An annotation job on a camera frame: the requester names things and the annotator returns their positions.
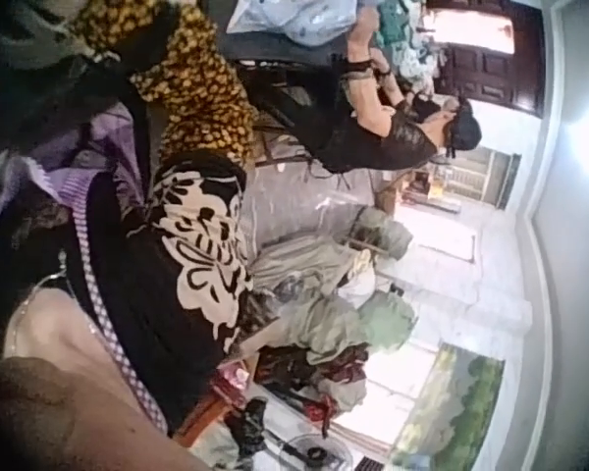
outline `dark wooden door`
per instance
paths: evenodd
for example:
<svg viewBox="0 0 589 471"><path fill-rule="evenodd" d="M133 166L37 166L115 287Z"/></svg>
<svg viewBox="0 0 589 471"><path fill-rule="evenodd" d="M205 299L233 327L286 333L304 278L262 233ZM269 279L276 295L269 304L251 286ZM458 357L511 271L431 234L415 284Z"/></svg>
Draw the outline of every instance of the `dark wooden door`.
<svg viewBox="0 0 589 471"><path fill-rule="evenodd" d="M507 10L509 0L428 0L430 9L452 8L455 10L471 10L473 12L503 14Z"/></svg>
<svg viewBox="0 0 589 471"><path fill-rule="evenodd" d="M545 51L541 11L508 0L429 0L429 8L478 11L510 18L514 54L451 44L448 62L435 87L467 98L541 116L545 89Z"/></svg>
<svg viewBox="0 0 589 471"><path fill-rule="evenodd" d="M468 46L448 50L440 92L507 106L514 98L514 64L510 54Z"/></svg>

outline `woman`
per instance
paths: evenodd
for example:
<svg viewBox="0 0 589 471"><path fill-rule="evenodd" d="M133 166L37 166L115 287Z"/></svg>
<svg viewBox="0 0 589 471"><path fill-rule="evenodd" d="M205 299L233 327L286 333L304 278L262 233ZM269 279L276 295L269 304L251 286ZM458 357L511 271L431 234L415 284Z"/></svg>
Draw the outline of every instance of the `woman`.
<svg viewBox="0 0 589 471"><path fill-rule="evenodd" d="M113 48L162 5L92 0L74 31ZM166 58L133 78L170 113L150 199L121 103L76 145L37 148L68 168L7 168L0 458L17 469L204 469L166 436L230 351L251 288L239 217L253 111L214 27L192 6L179 18Z"/></svg>
<svg viewBox="0 0 589 471"><path fill-rule="evenodd" d="M482 131L469 109L441 109L423 123L409 116L409 104L384 56L369 47L378 27L376 9L363 7L347 35L343 79L352 112L345 99L316 108L296 102L283 89L261 83L247 87L251 102L285 126L333 174L420 167L442 149L450 156L456 150L474 149ZM380 101L378 86L390 106ZM330 100L337 96L324 94L326 105L328 95Z"/></svg>

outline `purple fabric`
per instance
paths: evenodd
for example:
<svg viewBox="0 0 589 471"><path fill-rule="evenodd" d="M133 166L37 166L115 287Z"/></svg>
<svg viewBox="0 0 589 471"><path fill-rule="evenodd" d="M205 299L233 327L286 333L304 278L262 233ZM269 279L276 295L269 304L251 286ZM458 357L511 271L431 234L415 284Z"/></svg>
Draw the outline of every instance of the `purple fabric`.
<svg viewBox="0 0 589 471"><path fill-rule="evenodd" d="M99 152L108 159L108 162L115 164L111 167L114 168L114 180L117 183L119 199L124 197L130 204L143 205L141 175L135 158L133 120L127 108L118 104L95 117L91 121L91 133L93 142L90 145L96 150L90 150L90 152ZM164 415L146 386L137 377L131 361L118 340L91 268L86 218L87 194L94 177L105 170L79 167L57 168L61 162L74 156L77 151L78 140L75 139L75 135L79 134L70 132L45 142L34 149L31 154L34 155L34 159L12 158L7 166L4 189L0 195L0 213L15 197L25 180L34 182L57 202L72 209L85 282L108 351L144 413L155 427L166 434L167 424Z"/></svg>

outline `plastic bag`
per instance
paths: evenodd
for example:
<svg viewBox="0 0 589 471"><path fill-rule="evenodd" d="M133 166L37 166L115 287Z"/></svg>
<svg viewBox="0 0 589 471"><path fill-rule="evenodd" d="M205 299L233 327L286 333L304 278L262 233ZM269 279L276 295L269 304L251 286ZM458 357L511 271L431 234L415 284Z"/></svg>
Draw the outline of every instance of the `plastic bag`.
<svg viewBox="0 0 589 471"><path fill-rule="evenodd" d="M358 313L371 345L369 352L398 350L416 324L412 306L393 292L375 291Z"/></svg>
<svg viewBox="0 0 589 471"><path fill-rule="evenodd" d="M268 31L304 46L320 46L354 23L357 0L239 0L227 33Z"/></svg>

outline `window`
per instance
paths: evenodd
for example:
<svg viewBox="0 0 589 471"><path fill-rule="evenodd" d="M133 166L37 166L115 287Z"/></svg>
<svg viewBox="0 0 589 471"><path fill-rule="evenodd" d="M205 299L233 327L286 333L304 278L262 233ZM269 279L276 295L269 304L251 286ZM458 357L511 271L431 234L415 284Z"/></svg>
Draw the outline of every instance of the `window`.
<svg viewBox="0 0 589 471"><path fill-rule="evenodd" d="M398 351L371 355L364 367L366 398L334 423L378 453L388 452L421 394L437 353L438 348L409 340Z"/></svg>
<svg viewBox="0 0 589 471"><path fill-rule="evenodd" d="M460 10L431 10L423 26L439 43L485 47L505 54L514 53L512 21L506 17Z"/></svg>

